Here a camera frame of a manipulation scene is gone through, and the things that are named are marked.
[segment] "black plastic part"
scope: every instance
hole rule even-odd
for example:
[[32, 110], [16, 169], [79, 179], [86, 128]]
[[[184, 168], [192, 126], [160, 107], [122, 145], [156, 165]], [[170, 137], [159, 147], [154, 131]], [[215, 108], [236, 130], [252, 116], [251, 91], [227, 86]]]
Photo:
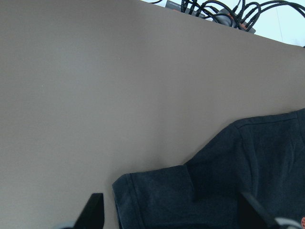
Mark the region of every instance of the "black plastic part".
[[105, 223], [103, 193], [91, 194], [73, 228], [62, 229], [102, 229]]
[[274, 217], [248, 192], [238, 195], [240, 229], [279, 229]]

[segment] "fabric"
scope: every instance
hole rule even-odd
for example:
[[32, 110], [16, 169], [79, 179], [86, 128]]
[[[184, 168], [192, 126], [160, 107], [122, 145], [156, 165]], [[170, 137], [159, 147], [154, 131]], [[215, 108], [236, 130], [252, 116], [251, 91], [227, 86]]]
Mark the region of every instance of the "fabric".
[[234, 229], [237, 191], [275, 217], [305, 214], [305, 109], [238, 120], [181, 166], [121, 176], [122, 229]]

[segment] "table surface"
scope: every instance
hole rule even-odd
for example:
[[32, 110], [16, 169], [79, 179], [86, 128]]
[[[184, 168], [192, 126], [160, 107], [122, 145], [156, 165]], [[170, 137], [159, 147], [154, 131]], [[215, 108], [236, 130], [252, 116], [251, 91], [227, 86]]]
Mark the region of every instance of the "table surface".
[[75, 220], [93, 192], [185, 163], [245, 117], [305, 107], [305, 51], [139, 0], [0, 7], [0, 228]]

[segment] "wire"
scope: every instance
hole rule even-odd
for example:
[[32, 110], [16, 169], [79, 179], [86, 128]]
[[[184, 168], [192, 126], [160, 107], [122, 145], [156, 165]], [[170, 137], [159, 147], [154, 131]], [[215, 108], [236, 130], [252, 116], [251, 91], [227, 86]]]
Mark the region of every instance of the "wire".
[[155, 2], [150, 2], [150, 4], [157, 4], [159, 2], [162, 2], [163, 0], [155, 1]]
[[[236, 12], [240, 3], [242, 3], [241, 9], [239, 12]], [[299, 12], [305, 18], [305, 7], [304, 6], [297, 4], [297, 3], [288, 2], [285, 0], [272, 0], [272, 1], [267, 1], [265, 3], [262, 3], [262, 4], [259, 4], [258, 2], [250, 2], [250, 3], [246, 4], [245, 0], [239, 0], [237, 5], [233, 8], [233, 10], [231, 10], [227, 5], [225, 5], [222, 2], [217, 1], [217, 0], [207, 0], [206, 2], [202, 3], [201, 5], [199, 5], [197, 3], [197, 0], [182, 0], [181, 1], [181, 12], [185, 13], [189, 4], [191, 4], [189, 14], [192, 14], [195, 10], [195, 7], [197, 7], [198, 10], [195, 15], [196, 17], [199, 17], [201, 12], [203, 12], [203, 14], [206, 15], [206, 16], [202, 17], [203, 19], [212, 18], [216, 23], [222, 23], [217, 17], [225, 16], [230, 19], [230, 22], [231, 22], [230, 27], [233, 27], [234, 22], [235, 22], [234, 28], [238, 28], [240, 30], [245, 30], [245, 31], [250, 31], [253, 28], [254, 24], [257, 22], [257, 20], [259, 19], [260, 15], [262, 13], [264, 13], [267, 10], [272, 9], [274, 7], [278, 7], [278, 6], [290, 6], [293, 9], [295, 9], [297, 12]], [[211, 6], [211, 4], [219, 5], [219, 6], [223, 7], [224, 9], [226, 9], [228, 11], [228, 14], [219, 13], [219, 10], [214, 6]], [[246, 10], [248, 10], [250, 7], [253, 7], [253, 8], [244, 16], [244, 12]]]

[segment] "black cable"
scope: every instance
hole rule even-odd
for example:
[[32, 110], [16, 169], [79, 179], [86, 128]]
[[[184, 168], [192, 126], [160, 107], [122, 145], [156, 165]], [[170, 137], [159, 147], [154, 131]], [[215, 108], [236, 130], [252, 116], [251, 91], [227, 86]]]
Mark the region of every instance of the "black cable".
[[157, 4], [159, 2], [162, 2], [163, 0], [155, 1], [155, 2], [150, 2], [150, 4]]
[[[242, 3], [241, 10], [237, 13], [236, 11], [237, 11], [240, 3]], [[233, 24], [235, 22], [234, 28], [238, 28], [240, 30], [244, 29], [245, 31], [250, 31], [253, 28], [254, 24], [257, 22], [257, 20], [259, 19], [260, 15], [263, 12], [266, 12], [267, 10], [272, 9], [274, 7], [278, 7], [278, 6], [290, 6], [293, 9], [295, 9], [297, 12], [299, 12], [305, 18], [305, 7], [304, 6], [297, 4], [297, 3], [288, 2], [285, 0], [272, 0], [272, 1], [262, 3], [262, 4], [259, 4], [257, 2], [250, 2], [250, 3], [246, 4], [245, 0], [239, 0], [237, 5], [233, 8], [233, 10], [231, 10], [228, 6], [226, 6], [225, 4], [223, 4], [222, 2], [217, 1], [217, 0], [207, 0], [206, 2], [204, 2], [201, 5], [199, 5], [197, 3], [197, 0], [182, 0], [181, 1], [181, 12], [185, 12], [189, 4], [191, 4], [189, 14], [192, 14], [194, 12], [195, 7], [197, 7], [198, 10], [195, 15], [196, 17], [199, 17], [201, 12], [203, 12], [206, 15], [205, 17], [202, 17], [203, 19], [212, 18], [215, 22], [221, 23], [221, 21], [219, 21], [219, 19], [217, 17], [225, 16], [230, 19], [230, 22], [231, 22], [230, 27], [233, 27]], [[210, 6], [208, 4], [219, 5], [219, 6], [223, 7], [224, 9], [226, 9], [228, 11], [228, 14], [219, 13], [219, 10], [216, 7]], [[244, 12], [247, 9], [249, 9], [249, 7], [251, 7], [251, 6], [254, 6], [253, 9], [251, 9], [244, 16]], [[207, 8], [212, 9], [214, 13], [211, 13], [209, 10], [207, 10]], [[244, 25], [244, 23], [247, 19], [249, 19], [249, 21], [246, 25]]]

